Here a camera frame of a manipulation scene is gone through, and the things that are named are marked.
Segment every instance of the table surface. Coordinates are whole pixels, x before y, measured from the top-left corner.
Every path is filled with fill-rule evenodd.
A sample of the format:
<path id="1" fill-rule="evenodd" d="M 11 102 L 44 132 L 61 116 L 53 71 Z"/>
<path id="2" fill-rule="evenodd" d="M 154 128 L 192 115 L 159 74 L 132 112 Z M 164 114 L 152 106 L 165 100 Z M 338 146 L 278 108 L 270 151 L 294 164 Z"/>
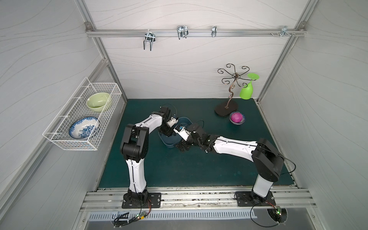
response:
<path id="1" fill-rule="evenodd" d="M 216 105 L 226 99 L 129 99 L 99 188 L 129 187 L 128 167 L 119 150 L 125 126 L 141 122 L 166 103 L 177 108 L 179 117 L 187 117 L 193 123 L 204 120 L 204 130 L 209 134 L 242 141 L 266 138 L 274 144 L 254 100 L 233 100 L 239 105 L 238 111 L 245 115 L 242 125 L 233 125 L 229 117 L 216 115 Z M 175 110 L 171 105 L 165 106 Z M 149 135 L 149 148 L 144 164 L 148 187 L 253 186 L 258 175 L 253 162 L 243 158 L 205 153 L 199 147 L 192 147 L 184 153 L 177 148 L 169 149 L 159 138 L 157 130 Z M 287 172 L 286 167 L 283 167 L 282 172 Z M 280 176 L 275 183 L 292 184 L 294 182 L 289 174 Z"/>

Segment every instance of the green bowl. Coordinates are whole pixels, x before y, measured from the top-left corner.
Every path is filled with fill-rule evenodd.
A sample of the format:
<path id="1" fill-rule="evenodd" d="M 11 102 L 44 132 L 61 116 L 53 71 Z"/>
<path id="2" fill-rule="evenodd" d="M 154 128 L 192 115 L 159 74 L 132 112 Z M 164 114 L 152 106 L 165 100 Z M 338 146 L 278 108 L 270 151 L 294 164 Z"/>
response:
<path id="1" fill-rule="evenodd" d="M 109 100 L 109 98 L 110 94 L 108 93 L 105 92 L 96 93 L 87 99 L 86 105 L 92 111 L 101 112 L 105 107 L 106 107 L 105 110 L 110 108 L 111 99 Z"/>

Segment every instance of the black cable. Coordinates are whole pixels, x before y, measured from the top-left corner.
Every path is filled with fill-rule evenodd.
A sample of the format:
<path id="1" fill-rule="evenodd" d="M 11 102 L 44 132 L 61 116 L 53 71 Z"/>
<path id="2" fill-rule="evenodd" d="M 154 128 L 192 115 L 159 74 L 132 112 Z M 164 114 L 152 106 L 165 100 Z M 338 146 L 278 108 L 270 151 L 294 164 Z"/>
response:
<path id="1" fill-rule="evenodd" d="M 271 151 L 270 151 L 270 150 L 268 150 L 268 149 L 265 149 L 265 148 L 262 148 L 262 147 L 259 147 L 259 148 L 264 149 L 264 150 L 266 150 L 266 151 L 268 151 L 268 152 L 271 152 Z M 273 153 L 273 154 L 275 154 L 275 155 L 278 155 L 279 157 L 282 157 L 283 159 L 288 160 L 288 161 L 290 161 L 291 163 L 293 163 L 293 165 L 294 165 L 294 169 L 293 169 L 293 170 L 291 170 L 290 172 L 287 172 L 287 173 L 292 173 L 292 172 L 294 172 L 294 171 L 296 170 L 297 165 L 296 165 L 294 162 L 292 162 L 291 160 L 287 159 L 287 158 L 286 158 L 286 157 L 284 157 L 284 156 L 281 156 L 280 154 L 277 154 L 277 153 L 274 153 L 274 152 L 271 152 L 271 153 Z"/>
<path id="2" fill-rule="evenodd" d="M 202 125 L 202 128 L 203 128 L 205 126 L 205 121 L 204 120 L 199 120 L 199 121 L 203 122 L 203 125 Z"/>
<path id="3" fill-rule="evenodd" d="M 223 142 L 227 142 L 227 143 L 236 143 L 236 144 L 241 144 L 241 143 L 237 143 L 237 142 L 233 142 L 233 141 L 224 141 L 224 140 L 221 140 L 221 139 L 215 139 L 215 140 L 219 140 L 219 141 L 223 141 Z M 296 170 L 297 165 L 296 165 L 292 160 L 290 160 L 290 159 L 288 159 L 288 158 L 286 158 L 286 157 L 284 157 L 284 156 L 281 156 L 280 154 L 277 154 L 277 153 L 271 152 L 270 150 L 265 149 L 265 148 L 262 148 L 262 147 L 260 147 L 260 146 L 259 146 L 259 148 L 264 149 L 264 150 L 266 150 L 266 151 L 268 151 L 268 152 L 270 152 L 270 153 L 273 153 L 273 154 L 275 154 L 275 155 L 278 155 L 279 157 L 282 157 L 283 159 L 288 160 L 288 161 L 290 161 L 291 163 L 293 163 L 293 165 L 294 165 L 294 169 L 293 169 L 293 170 L 291 170 L 290 172 L 287 172 L 287 173 L 292 173 L 292 172 L 294 172 L 294 171 Z"/>
<path id="4" fill-rule="evenodd" d="M 263 226 L 263 225 L 260 225 L 259 223 L 257 223 L 256 221 L 254 221 L 254 220 L 252 219 L 252 210 L 253 210 L 253 208 L 254 208 L 255 206 L 257 206 L 258 204 L 261 204 L 261 203 L 257 203 L 257 204 L 255 204 L 255 205 L 253 205 L 253 207 L 251 208 L 251 211 L 250 211 L 251 220 L 252 220 L 255 224 L 257 224 L 258 226 L 261 226 L 261 227 L 274 227 L 274 226 L 279 225 L 279 223 L 277 223 L 277 224 L 275 224 L 275 225 L 271 225 L 271 226 Z"/>
<path id="5" fill-rule="evenodd" d="M 135 191 L 135 194 L 137 194 L 138 195 L 138 193 L 137 193 L 137 189 L 136 189 L 136 187 L 135 187 L 135 183 L 134 183 L 134 171 L 133 171 L 134 169 L 133 169 L 133 165 L 132 165 L 132 177 L 133 177 L 133 185 L 134 185 L 134 191 Z M 133 223 L 133 222 L 136 222 L 136 221 L 138 221 L 139 219 L 137 219 L 138 217 L 139 217 L 139 215 L 142 213 L 142 207 L 143 206 L 145 206 L 147 203 L 145 203 L 144 205 L 142 205 L 142 203 L 141 203 L 141 199 L 142 199 L 142 196 L 140 197 L 140 199 L 139 199 L 139 204 L 140 204 L 140 206 L 141 206 L 141 209 L 140 209 L 140 211 L 139 211 L 139 214 L 138 214 L 138 216 L 135 216 L 135 217 L 133 217 L 133 218 L 131 218 L 131 219 L 129 219 L 129 220 L 124 220 L 124 221 L 119 221 L 119 219 L 120 218 L 122 218 L 123 216 L 125 216 L 126 214 L 129 214 L 129 213 L 124 213 L 124 214 L 122 214 L 122 215 L 120 215 L 120 216 L 118 216 L 117 218 L 115 218 L 114 219 L 114 223 L 115 224 L 118 224 L 119 226 L 124 226 L 124 225 L 127 225 L 127 224 L 130 224 L 130 223 Z"/>
<path id="6" fill-rule="evenodd" d="M 169 104 L 169 103 L 166 103 L 166 104 L 163 104 L 162 106 L 164 106 L 164 105 L 171 105 L 172 107 L 174 107 L 175 108 L 175 115 L 178 115 L 178 110 L 176 109 L 176 107 L 175 106 L 173 106 L 172 104 Z"/>

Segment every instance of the red wire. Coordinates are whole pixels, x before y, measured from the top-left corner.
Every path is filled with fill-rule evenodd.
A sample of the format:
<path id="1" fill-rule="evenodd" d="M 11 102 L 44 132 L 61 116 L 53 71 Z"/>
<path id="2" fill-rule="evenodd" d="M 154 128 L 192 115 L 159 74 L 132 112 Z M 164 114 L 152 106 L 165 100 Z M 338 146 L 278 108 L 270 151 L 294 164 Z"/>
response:
<path id="1" fill-rule="evenodd" d="M 152 207 L 152 202 L 151 202 L 151 200 L 148 200 L 148 201 L 149 201 L 149 202 L 148 202 L 149 211 L 148 211 L 147 215 L 151 212 L 151 207 Z"/>
<path id="2" fill-rule="evenodd" d="M 266 203 L 268 203 L 269 205 L 272 205 L 272 207 L 274 207 L 275 209 L 277 209 L 273 204 L 271 204 L 271 202 L 266 201 Z"/>

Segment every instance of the wire basket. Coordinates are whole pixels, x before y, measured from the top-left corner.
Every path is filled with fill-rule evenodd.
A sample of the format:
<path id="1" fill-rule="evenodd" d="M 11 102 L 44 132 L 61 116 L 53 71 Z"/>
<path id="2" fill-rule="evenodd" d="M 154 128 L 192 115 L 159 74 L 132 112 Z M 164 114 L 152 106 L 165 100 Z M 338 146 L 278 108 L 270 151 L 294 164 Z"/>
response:
<path id="1" fill-rule="evenodd" d="M 82 90 L 80 96 L 71 97 L 64 108 L 49 125 L 43 136 L 64 150 L 97 150 L 102 137 L 114 113 L 116 105 L 121 98 L 121 91 L 116 83 L 91 83 L 87 86 L 80 86 Z M 104 109 L 101 112 L 90 110 L 86 105 L 86 100 L 95 93 L 106 92 L 110 94 Z M 87 139 L 78 140 L 69 136 L 69 129 L 74 122 L 83 117 L 97 118 L 98 126 L 95 125 L 91 135 Z"/>

